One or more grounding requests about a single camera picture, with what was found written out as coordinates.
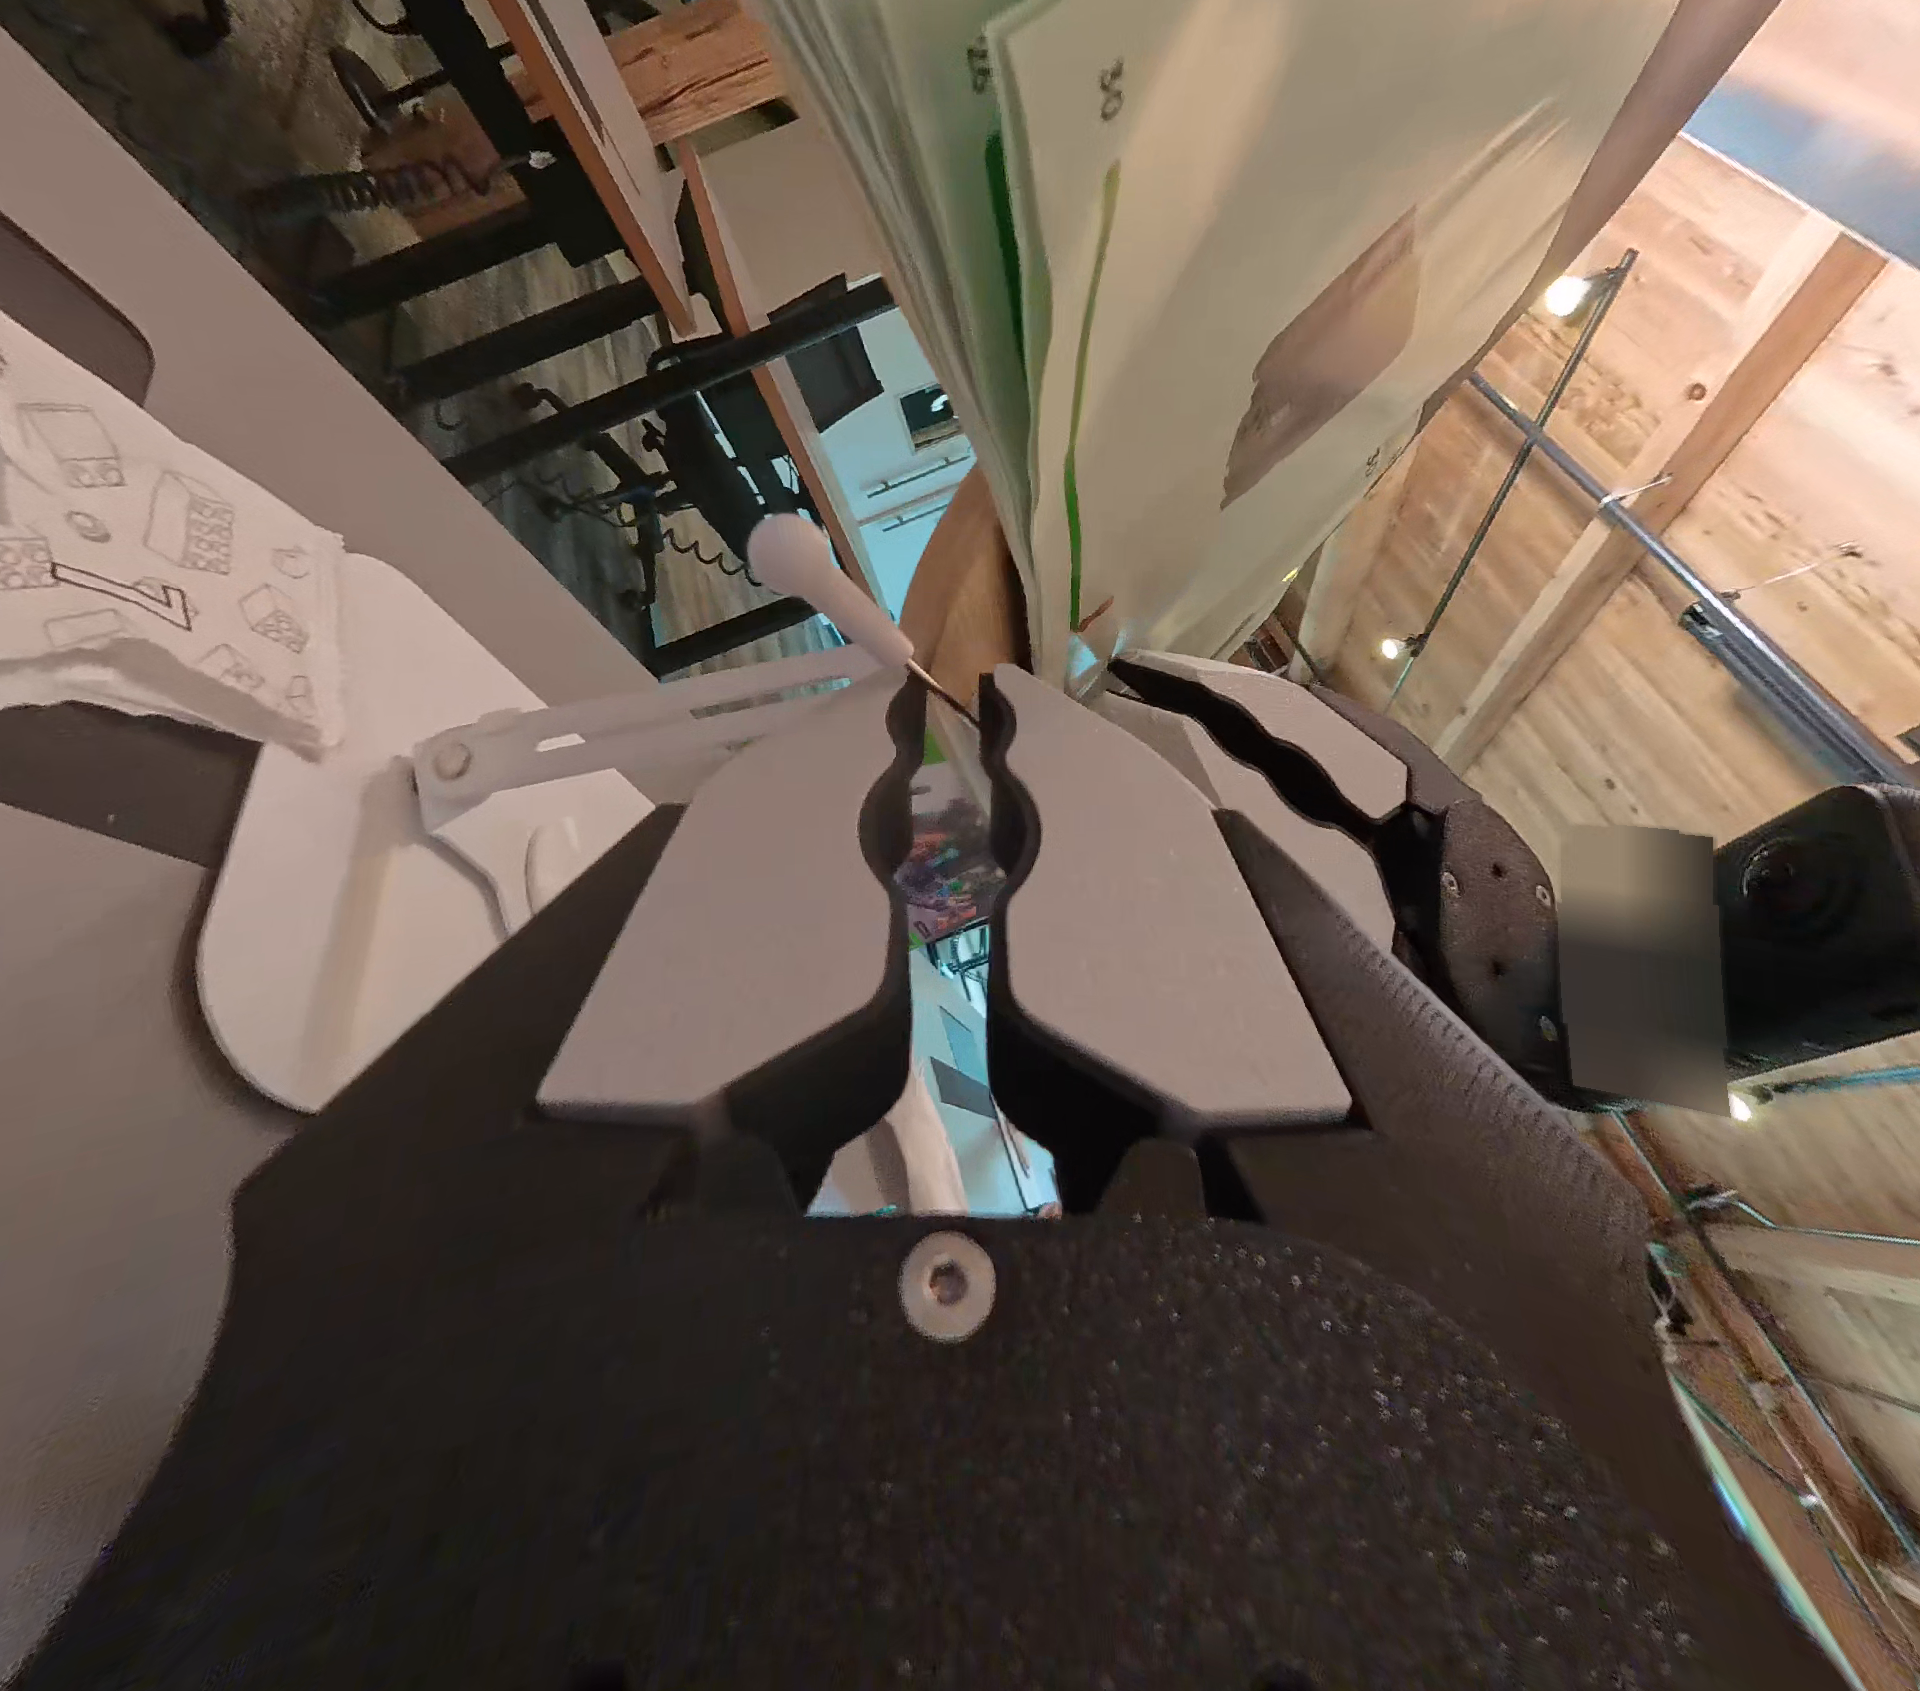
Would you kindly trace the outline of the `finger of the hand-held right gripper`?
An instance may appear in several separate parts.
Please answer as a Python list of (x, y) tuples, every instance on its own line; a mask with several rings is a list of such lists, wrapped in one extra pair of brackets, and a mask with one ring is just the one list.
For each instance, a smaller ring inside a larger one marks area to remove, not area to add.
[(1386, 826), (1336, 826), (1295, 810), (1253, 766), (1225, 754), (1202, 728), (1109, 682), (1088, 698), (1104, 722), (1131, 734), (1175, 768), (1214, 812), (1234, 814), (1296, 866), (1360, 934), (1390, 956), (1400, 954), (1390, 880), (1381, 864)]
[(1323, 824), (1449, 810), (1449, 768), (1415, 734), (1323, 686), (1170, 652), (1120, 656), (1111, 684), (1196, 724)]

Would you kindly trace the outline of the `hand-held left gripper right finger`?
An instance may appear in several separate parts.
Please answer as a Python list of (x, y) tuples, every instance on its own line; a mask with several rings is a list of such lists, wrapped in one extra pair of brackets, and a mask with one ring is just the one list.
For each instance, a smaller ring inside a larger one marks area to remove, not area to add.
[(1225, 840), (1151, 744), (1016, 666), (980, 686), (991, 1084), (1029, 1134), (1329, 1128), (1355, 1100)]

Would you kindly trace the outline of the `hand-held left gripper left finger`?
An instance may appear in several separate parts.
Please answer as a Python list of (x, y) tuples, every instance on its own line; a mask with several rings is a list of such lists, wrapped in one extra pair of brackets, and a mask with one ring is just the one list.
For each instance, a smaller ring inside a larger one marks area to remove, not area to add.
[(905, 672), (805, 704), (685, 808), (546, 1072), (556, 1116), (873, 1126), (901, 1100), (895, 874), (927, 728)]

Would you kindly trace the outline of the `white book stand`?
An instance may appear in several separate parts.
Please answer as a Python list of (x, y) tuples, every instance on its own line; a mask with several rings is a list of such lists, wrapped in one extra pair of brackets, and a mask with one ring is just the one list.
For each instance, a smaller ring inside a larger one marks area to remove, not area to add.
[(555, 710), (393, 568), (345, 562), (346, 738), (261, 754), (198, 946), (210, 1036), (316, 1114), (537, 914), (805, 704), (916, 652), (826, 536), (766, 518), (748, 566), (844, 648)]

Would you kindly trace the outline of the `instruction booklet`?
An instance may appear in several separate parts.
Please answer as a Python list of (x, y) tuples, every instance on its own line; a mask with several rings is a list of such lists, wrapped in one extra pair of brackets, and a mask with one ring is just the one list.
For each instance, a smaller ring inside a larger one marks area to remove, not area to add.
[(1222, 656), (1548, 262), (1681, 0), (742, 0), (1064, 690)]

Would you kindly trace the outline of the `grey desk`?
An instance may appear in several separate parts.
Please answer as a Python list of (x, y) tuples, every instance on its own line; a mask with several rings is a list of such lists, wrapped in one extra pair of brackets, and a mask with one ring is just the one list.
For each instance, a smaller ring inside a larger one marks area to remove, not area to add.
[[(649, 674), (5, 36), (5, 308), (357, 552), (541, 700)], [(229, 1283), (229, 1201), (295, 1120), (235, 1080), (193, 958), (257, 748), (86, 704), (2, 718), (2, 1653), (144, 1489)]]

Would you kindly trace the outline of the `background wooden desk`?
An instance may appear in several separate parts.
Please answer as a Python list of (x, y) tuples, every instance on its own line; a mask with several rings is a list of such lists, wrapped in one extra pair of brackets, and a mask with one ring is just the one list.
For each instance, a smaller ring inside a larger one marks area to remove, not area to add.
[(523, 80), (558, 124), (565, 168), (587, 176), (596, 206), (612, 222), (640, 278), (652, 288), (667, 324), (685, 338), (669, 346), (661, 368), (638, 382), (463, 454), (452, 472), (464, 482), (486, 484), (539, 458), (587, 450), (592, 440), (642, 416), (682, 404), (703, 408), (709, 390), (748, 378), (806, 488), (839, 572), (862, 592), (879, 622), (895, 628), (850, 500), (820, 456), (810, 412), (792, 392), (790, 366), (797, 352), (839, 334), (852, 334), (889, 312), (895, 306), (889, 286), (873, 278), (784, 318), (760, 314), (750, 302), (746, 268), (734, 262), (733, 230), (718, 214), (705, 164), (693, 148), (682, 148), (678, 166), (685, 170), (685, 190), (698, 220), (697, 238), (712, 264), (724, 304), (726, 334), (701, 338), (658, 150), (588, 2), (486, 2), (520, 62)]

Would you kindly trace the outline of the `metal ceiling pipe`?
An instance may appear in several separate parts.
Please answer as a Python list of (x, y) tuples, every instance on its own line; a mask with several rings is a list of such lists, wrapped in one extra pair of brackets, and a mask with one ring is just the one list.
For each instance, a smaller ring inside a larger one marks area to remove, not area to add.
[(1444, 728), (1438, 750), (1458, 770), (1501, 738), (1524, 700), (1548, 678), (1569, 650), (1612, 602), (1634, 570), (1648, 562), (1674, 582), (1689, 602), (1681, 628), (1703, 648), (1763, 714), (1810, 762), (1842, 784), (1916, 786), (1916, 760), (1904, 758), (1873, 732), (1837, 696), (1821, 686), (1763, 626), (1672, 552), (1639, 516), (1634, 500), (1667, 482), (1607, 490), (1569, 450), (1548, 436), (1541, 418), (1520, 412), (1478, 374), (1477, 394), (1520, 432), (1523, 460), (1545, 460), (1594, 506), (1596, 544), (1581, 542), (1563, 560), (1541, 596), (1512, 628), (1488, 668)]

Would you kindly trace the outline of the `white paper bag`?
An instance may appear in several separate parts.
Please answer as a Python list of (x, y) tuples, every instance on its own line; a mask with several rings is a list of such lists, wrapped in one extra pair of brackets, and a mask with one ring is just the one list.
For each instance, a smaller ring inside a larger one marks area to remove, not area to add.
[(343, 744), (345, 542), (12, 318), (2, 360), (2, 706)]

